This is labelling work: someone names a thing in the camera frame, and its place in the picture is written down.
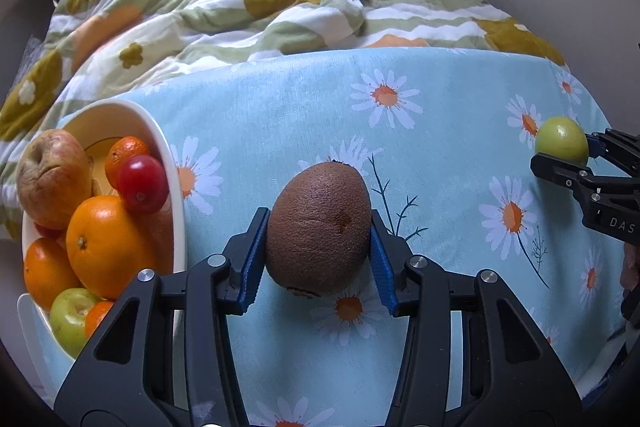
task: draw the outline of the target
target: floral blanket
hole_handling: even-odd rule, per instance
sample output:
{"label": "floral blanket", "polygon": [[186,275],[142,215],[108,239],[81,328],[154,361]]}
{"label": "floral blanket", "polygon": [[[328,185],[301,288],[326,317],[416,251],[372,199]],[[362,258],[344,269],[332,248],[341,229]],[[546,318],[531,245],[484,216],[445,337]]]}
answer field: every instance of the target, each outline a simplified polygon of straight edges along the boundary
{"label": "floral blanket", "polygon": [[[372,206],[414,253],[450,271],[496,270],[572,378],[622,321],[622,244],[585,229],[570,191],[529,169],[546,118],[568,115],[586,132],[607,127],[580,82],[549,60],[437,48],[322,52],[121,97],[145,107],[172,146],[190,266],[244,232],[298,172],[330,158],[361,173]],[[604,160],[590,166],[620,175]],[[453,318],[450,407],[462,385]],[[368,265],[350,288],[311,300],[265,272],[255,303],[228,325],[252,425],[384,424],[407,322],[381,306]],[[42,342],[60,385],[68,367]],[[177,353],[175,378],[184,382]],[[184,391],[178,399],[186,405]]]}
{"label": "floral blanket", "polygon": [[15,167],[85,105],[169,78],[318,50],[443,46],[562,56],[486,0],[60,0],[40,61],[0,111],[0,223],[19,236]]}

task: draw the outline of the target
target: orange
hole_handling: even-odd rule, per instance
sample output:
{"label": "orange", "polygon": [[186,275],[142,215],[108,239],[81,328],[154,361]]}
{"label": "orange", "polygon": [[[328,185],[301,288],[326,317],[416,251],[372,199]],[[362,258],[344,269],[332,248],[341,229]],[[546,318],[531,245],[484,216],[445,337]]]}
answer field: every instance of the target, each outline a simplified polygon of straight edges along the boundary
{"label": "orange", "polygon": [[150,234],[115,195],[95,196],[76,208],[66,229],[66,253],[84,287],[111,301],[140,270],[158,271]]}
{"label": "orange", "polygon": [[135,136],[125,136],[113,144],[104,160],[104,174],[111,187],[118,190],[118,171],[120,166],[137,154],[151,154],[149,147]]}
{"label": "orange", "polygon": [[41,237],[30,244],[22,272],[31,298],[47,313],[60,293],[81,286],[66,252],[49,237]]}
{"label": "orange", "polygon": [[89,310],[84,318],[84,336],[89,338],[94,334],[94,331],[98,329],[102,319],[109,313],[112,306],[113,302],[102,301],[95,304],[94,307]]}

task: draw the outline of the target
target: blue gripper pad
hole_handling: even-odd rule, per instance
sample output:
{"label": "blue gripper pad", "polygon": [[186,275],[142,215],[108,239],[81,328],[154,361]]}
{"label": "blue gripper pad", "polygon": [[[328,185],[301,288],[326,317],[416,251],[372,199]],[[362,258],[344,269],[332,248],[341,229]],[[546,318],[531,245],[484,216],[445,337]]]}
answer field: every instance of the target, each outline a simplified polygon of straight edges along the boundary
{"label": "blue gripper pad", "polygon": [[396,297],[394,271],[391,268],[388,257],[386,256],[376,227],[371,227],[369,262],[371,263],[373,279],[375,280],[376,287],[378,288],[380,302],[387,310],[389,310],[390,315],[395,316],[396,313],[398,313],[399,304],[398,297]]}
{"label": "blue gripper pad", "polygon": [[241,286],[238,295],[238,306],[241,308],[242,313],[247,311],[247,308],[255,302],[255,296],[258,293],[258,286],[264,271],[264,248],[270,214],[268,209],[265,208],[264,211],[262,216],[256,213],[246,232],[247,235],[255,235],[240,274]]}

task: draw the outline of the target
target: kiwi skin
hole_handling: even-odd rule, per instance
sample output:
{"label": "kiwi skin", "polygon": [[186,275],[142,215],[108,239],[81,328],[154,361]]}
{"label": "kiwi skin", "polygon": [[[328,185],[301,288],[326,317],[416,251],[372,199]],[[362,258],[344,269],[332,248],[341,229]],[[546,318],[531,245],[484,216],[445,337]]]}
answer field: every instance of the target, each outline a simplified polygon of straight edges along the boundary
{"label": "kiwi skin", "polygon": [[340,162],[295,176],[273,205],[265,264],[296,295],[327,296],[347,288],[369,253],[371,200],[360,173]]}

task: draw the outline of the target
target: daisy print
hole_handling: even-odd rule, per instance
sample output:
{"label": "daisy print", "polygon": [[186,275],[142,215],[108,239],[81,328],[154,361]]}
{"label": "daisy print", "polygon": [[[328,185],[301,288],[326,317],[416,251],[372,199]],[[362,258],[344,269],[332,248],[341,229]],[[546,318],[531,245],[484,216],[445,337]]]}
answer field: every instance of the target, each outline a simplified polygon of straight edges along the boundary
{"label": "daisy print", "polygon": [[538,328],[540,328],[540,331],[542,331],[542,334],[544,335],[549,345],[554,347],[558,341],[560,330],[555,326],[551,326],[551,327],[546,326],[544,321],[538,318],[538,314],[536,313],[535,308],[531,308],[529,310],[529,315],[531,315],[531,318],[538,325]]}
{"label": "daisy print", "polygon": [[602,263],[600,255],[594,248],[589,249],[589,253],[584,259],[584,271],[582,272],[580,284],[580,302],[587,309],[591,306],[593,295],[600,286],[602,277]]}
{"label": "daisy print", "polygon": [[184,215],[188,221],[191,220],[191,205],[206,216],[213,212],[213,207],[203,196],[219,197],[222,185],[222,178],[215,175],[221,165],[220,162],[214,162],[218,156],[218,148],[212,147],[196,158],[197,148],[198,139],[191,136],[184,140],[182,156],[178,156],[175,145],[171,146],[171,153],[178,168],[182,199],[185,202]]}
{"label": "daisy print", "polygon": [[507,259],[511,245],[520,253],[519,243],[527,246],[527,235],[533,234],[538,216],[529,210],[533,202],[530,190],[522,191],[522,180],[504,177],[504,188],[494,176],[489,183],[489,190],[497,200],[497,204],[481,204],[480,213],[486,217],[482,226],[490,229],[485,240],[491,243],[491,250],[495,251],[502,245],[500,257]]}
{"label": "daisy print", "polygon": [[577,113],[574,111],[573,106],[569,107],[569,110],[566,112],[566,117],[570,118],[571,120],[575,121],[575,123],[577,123],[578,125],[580,125],[580,122],[578,121],[578,115]]}
{"label": "daisy print", "polygon": [[349,344],[351,328],[355,328],[363,339],[375,335],[376,328],[371,321],[382,320],[388,315],[373,280],[361,291],[358,286],[358,282],[353,283],[338,296],[325,299],[325,305],[311,310],[314,327],[320,330],[320,335],[329,335],[332,341],[338,339],[341,346]]}
{"label": "daisy print", "polygon": [[527,109],[523,97],[517,94],[515,100],[512,98],[509,101],[507,110],[513,115],[507,118],[507,125],[519,128],[520,143],[526,142],[529,149],[533,149],[533,142],[542,123],[542,117],[536,111],[536,106],[531,104]]}
{"label": "daisy print", "polygon": [[334,409],[325,409],[311,418],[305,419],[309,407],[309,400],[302,397],[293,406],[287,401],[279,397],[277,400],[278,412],[273,412],[262,402],[256,402],[256,407],[260,411],[260,416],[248,414],[248,420],[251,425],[264,427],[324,427],[324,422],[334,415]]}
{"label": "daisy print", "polygon": [[238,71],[244,64],[251,64],[252,66],[255,66],[257,62],[255,60],[251,60],[250,62],[238,62],[236,64],[232,64],[231,72],[236,73],[236,71]]}
{"label": "daisy print", "polygon": [[309,163],[305,160],[300,160],[298,162],[298,167],[301,171],[308,169],[311,165],[315,165],[317,163],[322,163],[324,161],[336,160],[338,162],[346,163],[351,165],[354,169],[356,169],[360,175],[364,178],[369,176],[369,172],[364,168],[365,162],[369,158],[369,155],[374,155],[382,152],[382,148],[373,149],[369,151],[366,147],[364,147],[364,137],[356,137],[351,138],[351,142],[349,144],[349,148],[347,148],[344,140],[340,143],[340,147],[336,151],[334,146],[329,147],[329,156],[325,158],[321,158],[320,155],[316,155],[316,161],[313,163]]}
{"label": "daisy print", "polygon": [[404,86],[406,76],[401,76],[396,80],[393,71],[389,71],[386,80],[385,75],[380,70],[373,72],[375,79],[368,74],[362,74],[363,84],[351,84],[356,92],[351,93],[353,100],[364,100],[364,102],[352,105],[354,111],[373,109],[369,117],[369,126],[373,128],[379,121],[383,113],[386,113],[391,129],[396,128],[396,118],[405,129],[413,129],[415,121],[407,109],[417,114],[422,114],[422,108],[409,100],[412,96],[420,93],[418,89],[407,89],[400,91]]}
{"label": "daisy print", "polygon": [[569,97],[569,102],[580,105],[580,95],[582,94],[580,82],[572,74],[565,71],[556,75],[556,80],[562,92]]}
{"label": "daisy print", "polygon": [[150,84],[149,86],[142,87],[142,92],[148,96],[148,95],[150,95],[152,93],[159,92],[160,88],[162,86],[164,86],[165,84],[166,84],[166,82],[164,82],[164,81],[154,82],[153,84]]}

